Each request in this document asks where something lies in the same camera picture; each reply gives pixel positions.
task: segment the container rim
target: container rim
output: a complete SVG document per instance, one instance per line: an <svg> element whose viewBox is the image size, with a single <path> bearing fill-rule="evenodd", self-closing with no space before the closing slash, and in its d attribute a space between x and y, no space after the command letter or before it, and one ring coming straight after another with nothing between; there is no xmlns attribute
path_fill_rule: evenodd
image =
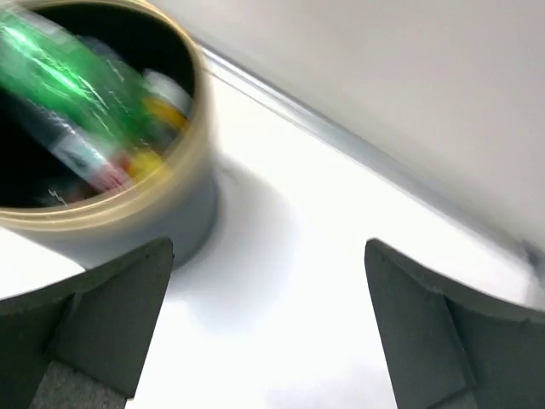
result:
<svg viewBox="0 0 545 409"><path fill-rule="evenodd" d="M45 9L65 4L105 4L148 14L169 25L185 44L190 55L195 93L193 116L184 138L175 144L166 157L167 172L155 172L133 187L117 194L101 194L68 206L42 209L16 209L0 207L0 226L26 231L66 232L113 227L131 216L140 215L173 198L184 195L194 184L202 168L209 162L208 90L204 79L205 62L197 45L184 29L154 5L141 0L25 0L20 4L29 9Z"/></svg>

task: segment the white surface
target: white surface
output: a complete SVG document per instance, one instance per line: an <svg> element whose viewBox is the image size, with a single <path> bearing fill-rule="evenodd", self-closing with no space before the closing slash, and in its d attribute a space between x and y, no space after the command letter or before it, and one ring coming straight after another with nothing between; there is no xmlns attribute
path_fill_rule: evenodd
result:
<svg viewBox="0 0 545 409"><path fill-rule="evenodd" d="M151 0L545 249L543 0Z"/></svg>
<svg viewBox="0 0 545 409"><path fill-rule="evenodd" d="M173 273L128 409L395 408L364 273L372 237L545 308L523 264L228 85L214 92L219 224ZM40 248L20 260L32 244L0 233L0 297L80 271Z"/></svg>

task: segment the metal strip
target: metal strip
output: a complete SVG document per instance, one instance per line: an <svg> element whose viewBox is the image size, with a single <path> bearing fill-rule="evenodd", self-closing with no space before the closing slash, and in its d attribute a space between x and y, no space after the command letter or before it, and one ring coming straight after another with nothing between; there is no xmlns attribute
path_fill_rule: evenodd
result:
<svg viewBox="0 0 545 409"><path fill-rule="evenodd" d="M470 233L477 234L502 250L527 260L525 246L517 239L501 228L483 222L446 198L434 181L416 175L413 170L403 166L342 125L286 95L255 74L245 71L208 45L199 41L198 44L208 60L209 72L216 78L373 170L430 210L438 211L459 223Z"/></svg>

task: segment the trash can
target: trash can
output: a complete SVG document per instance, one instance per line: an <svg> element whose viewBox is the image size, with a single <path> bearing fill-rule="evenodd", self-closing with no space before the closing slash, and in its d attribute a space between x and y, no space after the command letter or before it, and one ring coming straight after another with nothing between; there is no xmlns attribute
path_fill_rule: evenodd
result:
<svg viewBox="0 0 545 409"><path fill-rule="evenodd" d="M196 45L149 3L131 0L44 0L23 4L76 35L96 37L138 71L173 78L193 98L189 128L165 154L170 172L133 187L68 206L25 208L36 182L54 175L57 161L5 113L0 150L0 227L8 228L84 268L100 265L151 239L174 244L175 265L191 257L214 224L216 186L209 144L209 90Z"/></svg>

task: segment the gray wall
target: gray wall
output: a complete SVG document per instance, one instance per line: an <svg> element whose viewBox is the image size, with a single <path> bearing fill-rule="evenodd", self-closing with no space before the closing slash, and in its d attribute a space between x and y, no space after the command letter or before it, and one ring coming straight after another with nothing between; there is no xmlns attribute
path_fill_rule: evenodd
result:
<svg viewBox="0 0 545 409"><path fill-rule="evenodd" d="M545 248L543 0L152 0Z"/></svg>

